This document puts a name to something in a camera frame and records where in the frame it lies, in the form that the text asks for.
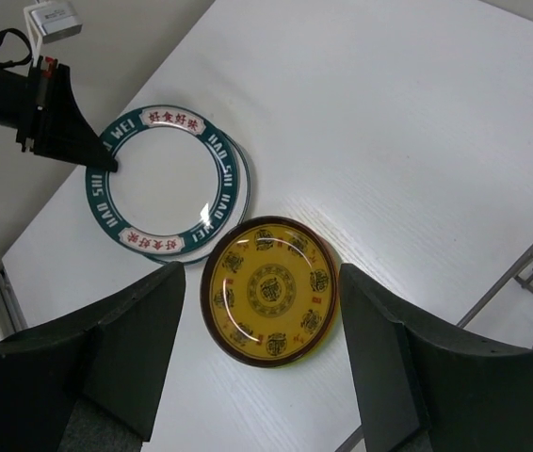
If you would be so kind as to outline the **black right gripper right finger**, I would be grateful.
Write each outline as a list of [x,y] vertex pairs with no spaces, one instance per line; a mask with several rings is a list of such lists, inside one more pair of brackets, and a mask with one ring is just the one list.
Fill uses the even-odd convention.
[[370,451],[533,451],[533,350],[463,330],[352,264],[340,306]]

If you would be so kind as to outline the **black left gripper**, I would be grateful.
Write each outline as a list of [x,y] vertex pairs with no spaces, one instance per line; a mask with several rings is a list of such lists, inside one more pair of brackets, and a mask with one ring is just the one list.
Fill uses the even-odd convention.
[[95,170],[119,168],[80,111],[65,64],[33,67],[28,75],[0,66],[0,125],[16,131],[23,151]]

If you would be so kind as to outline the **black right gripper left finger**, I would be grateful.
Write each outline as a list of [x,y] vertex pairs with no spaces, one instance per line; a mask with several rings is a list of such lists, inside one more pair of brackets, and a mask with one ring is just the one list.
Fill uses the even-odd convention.
[[170,263],[0,341],[0,451],[138,451],[153,434],[184,305]]

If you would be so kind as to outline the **white plate teal rim front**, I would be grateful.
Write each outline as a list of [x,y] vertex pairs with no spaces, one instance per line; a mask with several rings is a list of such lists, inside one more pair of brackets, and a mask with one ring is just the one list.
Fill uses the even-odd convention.
[[118,245],[145,256],[190,254],[229,219],[241,169],[205,117],[148,105],[115,119],[100,140],[119,167],[87,169],[86,195],[95,221]]

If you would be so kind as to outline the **white plate teal rim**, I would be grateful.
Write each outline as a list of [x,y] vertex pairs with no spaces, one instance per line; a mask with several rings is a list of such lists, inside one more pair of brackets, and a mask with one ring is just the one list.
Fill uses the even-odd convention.
[[95,221],[118,245],[145,256],[190,254],[229,219],[241,169],[205,117],[148,105],[115,119],[100,140],[119,167],[87,169],[86,195]]
[[251,199],[251,175],[250,175],[250,165],[247,159],[245,149],[240,147],[236,141],[234,141],[228,134],[222,132],[226,137],[228,142],[232,145],[235,150],[235,155],[237,163],[241,172],[240,186],[238,189],[237,199],[235,201],[233,211],[227,221],[224,223],[222,228],[216,233],[216,235],[205,245],[202,245],[198,249],[177,256],[153,256],[146,255],[146,258],[152,262],[163,265],[167,262],[178,261],[184,265],[197,264],[203,259],[207,258],[209,254],[213,251],[217,243],[221,238],[223,238],[228,232],[230,232],[234,227],[240,224],[249,209],[250,199]]

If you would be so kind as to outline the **brown patterned plate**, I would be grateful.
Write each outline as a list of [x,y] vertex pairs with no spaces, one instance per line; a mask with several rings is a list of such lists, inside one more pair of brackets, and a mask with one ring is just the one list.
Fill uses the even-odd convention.
[[253,218],[209,255],[201,278],[202,318],[233,359],[254,367],[297,362],[329,335],[338,312],[338,272],[317,233],[297,220]]

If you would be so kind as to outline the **orange plate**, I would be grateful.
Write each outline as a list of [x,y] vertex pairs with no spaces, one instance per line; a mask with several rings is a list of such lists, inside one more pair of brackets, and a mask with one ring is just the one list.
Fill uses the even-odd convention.
[[333,245],[322,235],[318,234],[316,237],[320,252],[329,262],[330,267],[333,268],[336,272],[338,272],[341,265],[341,258],[339,253],[336,251]]

